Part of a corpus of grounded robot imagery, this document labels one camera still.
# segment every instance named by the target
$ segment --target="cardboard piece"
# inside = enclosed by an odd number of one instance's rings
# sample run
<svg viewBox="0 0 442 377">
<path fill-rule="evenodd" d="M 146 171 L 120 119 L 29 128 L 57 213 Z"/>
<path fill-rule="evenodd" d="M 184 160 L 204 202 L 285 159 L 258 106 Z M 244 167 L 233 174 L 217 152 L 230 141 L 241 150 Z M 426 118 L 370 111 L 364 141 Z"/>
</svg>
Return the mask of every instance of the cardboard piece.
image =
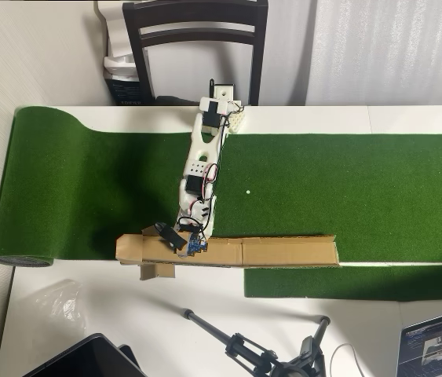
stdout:
<svg viewBox="0 0 442 377">
<path fill-rule="evenodd" d="M 188 233 L 181 233 L 187 239 Z M 116 241 L 116 258 L 124 265 L 141 265 L 142 280 L 174 276 L 174 270 L 152 269 L 149 264 L 208 265 L 220 267 L 338 266 L 334 236 L 245 237 L 208 240 L 207 252 L 181 258 L 156 235 L 154 227 L 143 234 L 125 234 Z"/>
</svg>

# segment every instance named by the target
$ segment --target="robotic arm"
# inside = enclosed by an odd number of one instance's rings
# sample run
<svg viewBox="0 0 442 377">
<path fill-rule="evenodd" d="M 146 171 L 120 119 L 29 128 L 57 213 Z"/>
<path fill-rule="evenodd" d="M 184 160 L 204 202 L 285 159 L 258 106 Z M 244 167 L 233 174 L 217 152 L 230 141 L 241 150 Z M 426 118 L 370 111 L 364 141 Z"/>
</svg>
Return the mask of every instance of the robotic arm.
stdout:
<svg viewBox="0 0 442 377">
<path fill-rule="evenodd" d="M 174 229 L 163 223 L 155 225 L 158 233 L 168 240 L 182 258 L 206 251 L 207 241 L 214 229 L 217 196 L 215 186 L 221 165 L 221 153 L 229 134 L 235 134 L 244 119 L 244 107 L 232 99 L 233 86 L 215 85 L 210 80 L 210 95 L 199 103 L 191 132 L 191 148 L 179 184 L 179 212 Z M 202 132 L 211 132 L 210 142 Z M 189 232 L 186 243 L 178 231 Z"/>
</svg>

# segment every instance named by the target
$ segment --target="white table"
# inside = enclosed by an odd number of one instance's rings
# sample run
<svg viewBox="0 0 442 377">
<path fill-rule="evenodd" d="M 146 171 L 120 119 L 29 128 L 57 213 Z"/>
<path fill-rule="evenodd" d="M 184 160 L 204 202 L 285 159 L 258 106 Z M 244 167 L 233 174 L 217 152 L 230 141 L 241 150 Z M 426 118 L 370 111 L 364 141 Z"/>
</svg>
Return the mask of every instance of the white table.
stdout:
<svg viewBox="0 0 442 377">
<path fill-rule="evenodd" d="M 188 132 L 195 108 L 59 108 L 95 130 Z M 442 106 L 247 108 L 244 133 L 442 133 Z M 128 344 L 149 377 L 245 376 L 224 355 L 224 346 L 179 315 L 193 309 L 229 335 L 246 337 L 290 360 L 313 321 L 327 315 L 322 348 L 327 367 L 343 342 L 357 350 L 366 375 L 396 373 L 400 330 L 442 315 L 440 302 L 356 302 L 305 298 L 244 298 L 243 271 L 178 266 L 175 279 L 139 281 L 136 266 L 117 262 L 55 261 L 49 268 L 16 268 L 0 351 L 0 377 L 21 376 L 83 336 L 49 322 L 31 304 L 43 288 L 71 279 L 82 284 L 79 301 L 86 335 L 104 333 Z M 333 375 L 358 376 L 351 351 L 340 350 Z"/>
</svg>

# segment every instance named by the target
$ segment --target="white wall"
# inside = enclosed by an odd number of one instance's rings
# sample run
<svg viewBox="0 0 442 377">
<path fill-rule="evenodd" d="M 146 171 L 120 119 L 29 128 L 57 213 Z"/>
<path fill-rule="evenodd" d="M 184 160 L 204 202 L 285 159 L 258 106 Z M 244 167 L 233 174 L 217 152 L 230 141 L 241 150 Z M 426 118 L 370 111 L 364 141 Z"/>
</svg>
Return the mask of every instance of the white wall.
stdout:
<svg viewBox="0 0 442 377">
<path fill-rule="evenodd" d="M 0 181 L 15 108 L 106 105 L 92 2 L 0 2 Z M 0 336 L 12 269 L 0 265 Z"/>
</svg>

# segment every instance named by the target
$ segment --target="camera tripod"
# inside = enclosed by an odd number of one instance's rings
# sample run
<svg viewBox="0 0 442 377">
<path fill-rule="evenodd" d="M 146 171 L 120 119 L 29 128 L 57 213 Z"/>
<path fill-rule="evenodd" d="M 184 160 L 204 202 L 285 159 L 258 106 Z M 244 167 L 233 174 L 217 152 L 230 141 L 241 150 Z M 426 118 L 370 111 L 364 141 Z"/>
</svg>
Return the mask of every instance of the camera tripod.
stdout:
<svg viewBox="0 0 442 377">
<path fill-rule="evenodd" d="M 287 363 L 279 362 L 275 352 L 259 346 L 241 334 L 237 333 L 230 337 L 208 322 L 202 320 L 190 309 L 184 311 L 184 318 L 192 320 L 203 330 L 215 337 L 215 339 L 225 344 L 226 355 L 231 357 L 254 377 L 326 377 L 325 361 L 323 359 L 322 350 L 320 349 L 320 343 L 322 342 L 323 334 L 327 326 L 331 323 L 329 317 L 320 318 L 320 325 L 316 330 L 315 336 L 309 336 L 303 340 L 299 356 Z M 261 354 L 259 355 L 247 348 L 244 345 L 245 342 L 262 351 Z M 244 364 L 238 356 L 252 364 L 254 369 Z"/>
</svg>

